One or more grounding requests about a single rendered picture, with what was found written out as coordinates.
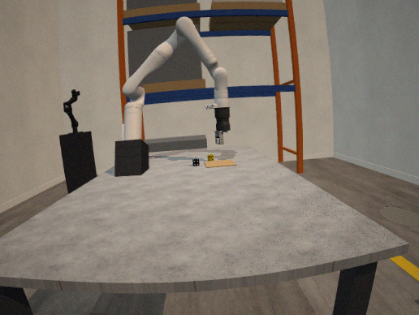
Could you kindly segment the tan mat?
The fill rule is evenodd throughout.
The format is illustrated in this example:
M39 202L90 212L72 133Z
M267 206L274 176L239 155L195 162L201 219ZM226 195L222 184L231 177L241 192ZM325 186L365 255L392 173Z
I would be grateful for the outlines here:
M210 167L220 167L220 166L237 166L232 160L221 160L221 161L212 161L205 162L206 168Z

